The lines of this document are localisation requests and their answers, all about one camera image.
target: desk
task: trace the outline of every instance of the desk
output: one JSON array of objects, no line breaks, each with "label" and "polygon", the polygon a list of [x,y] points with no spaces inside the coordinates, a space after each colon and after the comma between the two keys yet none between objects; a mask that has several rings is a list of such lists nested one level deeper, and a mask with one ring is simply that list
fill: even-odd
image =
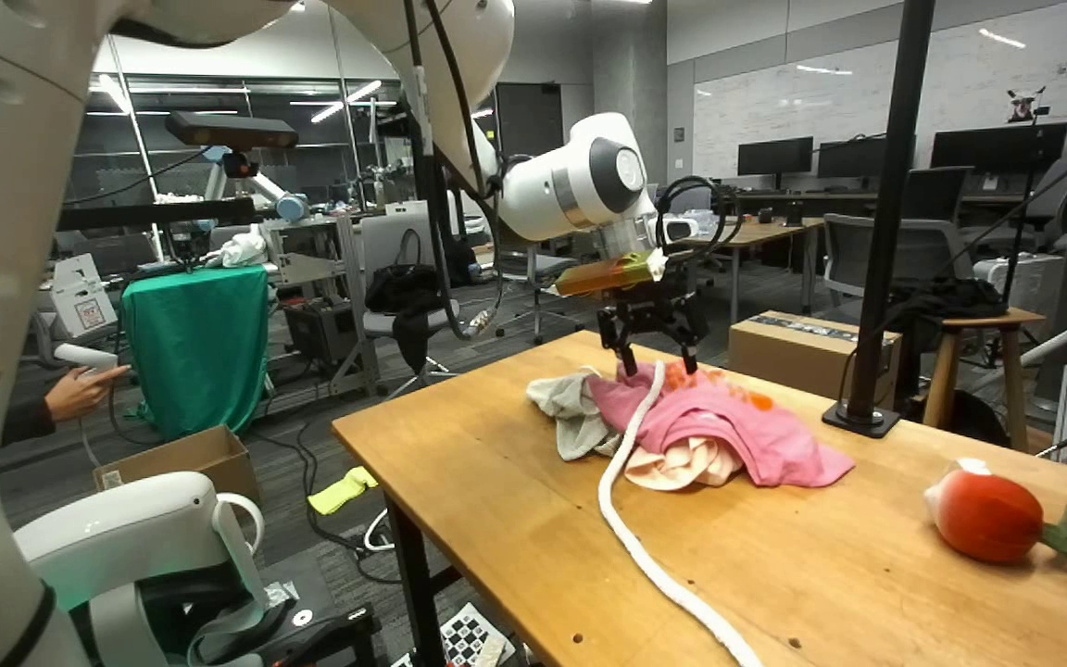
[{"label": "desk", "polygon": [[811,311],[821,225],[827,218],[804,218],[799,225],[746,218],[746,225],[721,245],[731,248],[731,323],[741,323],[741,251],[753,245],[781,242],[781,239],[804,242],[799,302],[804,302],[804,311]]},{"label": "desk", "polygon": [[[415,524],[443,544],[547,662],[731,662],[600,524],[605,460],[564,465],[552,428],[525,404],[525,381],[581,368],[616,368],[591,335],[337,418],[332,434],[378,474],[397,528]],[[856,470],[835,491],[753,491],[738,478],[727,491],[644,493],[617,481],[616,503],[764,662],[1067,662],[1067,572],[1047,568],[1047,549],[1035,552],[1035,572],[991,572],[948,552],[922,516],[922,491],[956,457],[1022,478],[1047,519],[1067,503],[1067,466],[917,421],[868,440],[821,428],[821,398],[741,381],[799,410]],[[407,602],[415,618],[434,618],[431,602]]]}]

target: red object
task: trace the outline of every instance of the red object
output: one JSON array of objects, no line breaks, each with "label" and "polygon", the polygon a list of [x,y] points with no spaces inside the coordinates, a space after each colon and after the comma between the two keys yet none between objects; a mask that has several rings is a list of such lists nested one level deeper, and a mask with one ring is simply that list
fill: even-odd
[{"label": "red object", "polygon": [[1012,478],[952,470],[937,491],[932,524],[946,544],[969,561],[1022,565],[1044,530],[1042,500]]}]

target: floor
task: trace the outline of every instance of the floor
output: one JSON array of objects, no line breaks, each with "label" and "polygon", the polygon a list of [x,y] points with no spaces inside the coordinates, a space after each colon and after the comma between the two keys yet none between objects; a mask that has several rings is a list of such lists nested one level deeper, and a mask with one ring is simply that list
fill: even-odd
[{"label": "floor", "polygon": [[[468,314],[496,304],[492,284],[470,284],[454,288]],[[702,311],[712,314],[712,339],[697,349],[702,365],[727,365],[727,284],[718,284],[718,273],[712,273],[701,288]],[[741,314],[776,308],[796,311],[796,273],[781,266],[746,265],[741,271]],[[512,356],[520,349],[530,349],[530,319],[522,319],[522,294],[506,294],[496,319],[474,335],[470,342],[458,342],[452,335],[439,335],[434,342],[434,356],[443,360],[452,371],[470,371],[488,360]],[[539,308],[546,330],[539,339],[560,339],[581,328],[591,328],[591,311],[581,304],[546,302]],[[405,377],[405,365],[391,345],[378,345],[385,360],[385,377],[397,387]],[[54,371],[24,368],[21,387],[40,391],[52,381]],[[260,503],[266,516],[266,539],[260,549],[264,579],[266,581],[291,581],[301,594],[301,604],[313,613],[313,618],[337,618],[359,604],[370,604],[380,630],[373,635],[378,662],[391,662],[407,652],[407,615],[397,587],[391,557],[359,557],[354,539],[362,528],[373,524],[380,500],[373,493],[359,498],[344,513],[329,519],[313,519],[305,503],[307,491],[321,491],[337,481],[352,460],[348,451],[329,436],[329,418],[352,415],[366,404],[380,399],[378,394],[341,394],[327,398],[313,391],[312,399],[287,410],[274,410],[260,418],[243,445],[253,451],[253,466],[260,478]],[[97,460],[116,460],[124,451],[142,451],[153,436],[138,428],[124,428],[124,404],[116,410],[117,429],[106,415],[85,418],[85,428],[68,428],[52,436],[10,445],[0,457],[0,493],[10,528],[21,528],[33,516],[43,516],[49,509],[60,509],[68,500],[78,500],[90,493],[90,470]],[[506,626],[488,602],[480,602],[468,581],[452,587],[439,597],[439,618],[448,618],[458,604],[476,604],[496,626]]]}]

